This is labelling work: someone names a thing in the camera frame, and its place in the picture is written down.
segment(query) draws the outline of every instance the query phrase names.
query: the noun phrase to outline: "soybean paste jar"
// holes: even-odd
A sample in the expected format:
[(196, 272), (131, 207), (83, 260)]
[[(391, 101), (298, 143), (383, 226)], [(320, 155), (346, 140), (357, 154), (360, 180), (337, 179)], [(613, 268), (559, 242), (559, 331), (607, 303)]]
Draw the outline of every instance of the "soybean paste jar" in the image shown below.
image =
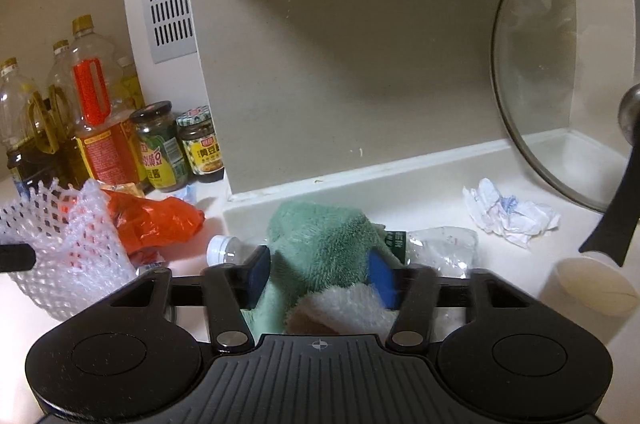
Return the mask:
[(216, 138), (208, 106), (189, 110), (176, 119), (178, 137), (191, 165), (191, 171), (200, 182), (221, 180), (225, 168), (220, 156), (220, 146)]
[(180, 189), (189, 180), (189, 166), (178, 142), (171, 107), (171, 101), (162, 100), (136, 110), (129, 117), (140, 140), (146, 176), (153, 187), (163, 192)]

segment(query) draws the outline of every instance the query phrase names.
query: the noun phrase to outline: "white foam netting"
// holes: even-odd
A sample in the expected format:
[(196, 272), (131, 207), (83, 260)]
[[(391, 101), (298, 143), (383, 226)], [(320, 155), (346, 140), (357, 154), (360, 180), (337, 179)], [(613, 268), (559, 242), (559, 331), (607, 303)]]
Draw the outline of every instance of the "white foam netting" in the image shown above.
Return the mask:
[(53, 318), (63, 321), (136, 277), (111, 222), (109, 197), (90, 179), (81, 191), (40, 183), (31, 199), (0, 209), (0, 243), (25, 242), (36, 265), (10, 277)]

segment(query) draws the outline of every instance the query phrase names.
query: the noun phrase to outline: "jar lid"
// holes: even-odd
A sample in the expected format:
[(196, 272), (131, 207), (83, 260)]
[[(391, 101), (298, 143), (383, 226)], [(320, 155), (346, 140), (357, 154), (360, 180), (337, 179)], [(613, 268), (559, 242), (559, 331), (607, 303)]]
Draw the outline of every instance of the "jar lid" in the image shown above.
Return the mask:
[(131, 115), (129, 115), (129, 120), (133, 124), (140, 124), (153, 118), (160, 117), (161, 115), (166, 115), (170, 112), (171, 101), (159, 100), (158, 102), (153, 102), (152, 104), (145, 106), (144, 108), (136, 110)]
[(211, 119), (211, 111), (208, 106), (201, 106), (199, 108), (194, 108), (193, 110), (189, 110), (188, 112), (184, 112), (182, 115), (179, 115), (175, 120), (178, 123), (178, 126), (193, 126), (194, 124), (200, 124), (206, 120)]

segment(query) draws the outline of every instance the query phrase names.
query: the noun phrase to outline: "crumpled tissue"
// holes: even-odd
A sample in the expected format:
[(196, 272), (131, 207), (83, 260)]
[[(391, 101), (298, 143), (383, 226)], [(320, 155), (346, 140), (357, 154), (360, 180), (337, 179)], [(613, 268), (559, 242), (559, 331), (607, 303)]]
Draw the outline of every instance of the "crumpled tissue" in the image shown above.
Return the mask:
[(560, 215), (546, 204), (503, 197), (487, 178), (478, 189), (462, 188), (469, 215), (484, 232), (494, 232), (519, 247), (528, 248), (533, 236), (556, 229)]

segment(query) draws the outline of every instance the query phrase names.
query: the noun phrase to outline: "white bottle cap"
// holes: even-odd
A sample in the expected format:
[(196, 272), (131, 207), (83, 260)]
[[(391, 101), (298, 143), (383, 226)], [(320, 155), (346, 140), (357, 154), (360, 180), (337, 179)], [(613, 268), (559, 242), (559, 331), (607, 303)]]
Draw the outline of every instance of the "white bottle cap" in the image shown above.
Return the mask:
[(220, 265), (225, 263), (227, 251), (235, 252), (242, 247), (242, 242), (234, 236), (225, 236), (218, 234), (214, 236), (207, 245), (207, 264)]
[(125, 56), (121, 57), (120, 59), (118, 59), (118, 64), (122, 68), (128, 67), (129, 65), (133, 64), (133, 58), (131, 56), (125, 55)]

